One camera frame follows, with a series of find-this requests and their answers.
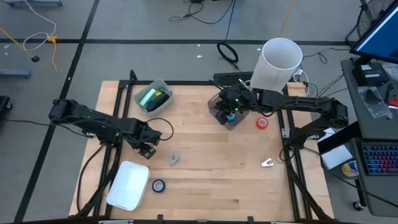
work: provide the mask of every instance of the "white paper cup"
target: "white paper cup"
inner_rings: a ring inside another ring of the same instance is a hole
[[[250,81],[252,88],[281,91],[300,65],[303,53],[293,41],[269,40],[262,51]]]

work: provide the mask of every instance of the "blue tape roll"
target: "blue tape roll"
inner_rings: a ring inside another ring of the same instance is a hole
[[[236,113],[231,113],[230,115],[227,115],[228,122],[233,122],[236,120]]]
[[[160,189],[156,189],[155,188],[156,184],[162,184],[162,187]],[[165,189],[166,189],[166,184],[163,180],[157,179],[152,184],[152,190],[156,193],[162,193]]]

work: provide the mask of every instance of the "monitor screen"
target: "monitor screen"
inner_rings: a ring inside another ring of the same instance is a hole
[[[352,53],[398,63],[398,1],[362,36]]]

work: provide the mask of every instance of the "wooden table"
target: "wooden table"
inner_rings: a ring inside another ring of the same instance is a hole
[[[134,85],[136,94],[145,85]],[[267,129],[256,128],[261,117],[250,113],[234,130],[228,131],[209,114],[207,101],[219,92],[213,86],[172,85],[174,103],[159,114],[174,126],[174,136],[161,141],[157,153],[147,160],[133,152],[124,142],[121,162],[131,161],[145,165],[150,170],[150,181],[141,205],[134,211],[114,207],[111,218],[155,220],[163,214],[165,220],[235,220],[245,221],[253,216],[255,221],[293,221],[287,172],[279,160],[282,149],[277,115],[269,120]],[[304,95],[301,83],[289,83],[289,95]],[[112,114],[118,82],[103,82],[96,110]],[[149,118],[131,98],[128,117],[143,121]],[[310,113],[294,111],[297,127],[311,122]],[[164,121],[151,121],[150,126],[169,136],[171,129]],[[308,140],[307,147],[318,150],[315,141]],[[82,165],[99,148],[98,140],[89,139]],[[180,160],[169,165],[169,154]],[[88,165],[83,174],[81,206],[88,201],[98,186],[104,150]],[[329,216],[333,217],[325,177],[319,156],[301,151],[302,164],[308,191]],[[263,168],[260,163],[271,157],[273,167]],[[166,191],[157,194],[151,189],[154,179],[163,179]],[[104,213],[105,190],[102,201]],[[301,217],[304,218],[302,196],[297,189]],[[76,214],[76,193],[70,214]]]

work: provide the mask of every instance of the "tape roll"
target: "tape roll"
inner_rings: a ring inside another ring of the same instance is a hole
[[[256,126],[259,129],[266,129],[268,126],[268,120],[266,118],[259,118],[256,122]]]
[[[236,113],[231,113],[229,115],[227,115],[228,118],[228,122],[233,122],[234,120],[236,120]]]
[[[161,187],[159,189],[156,188],[156,185],[160,184]],[[156,193],[162,193],[166,189],[166,184],[163,180],[157,179],[152,184],[152,190]]]

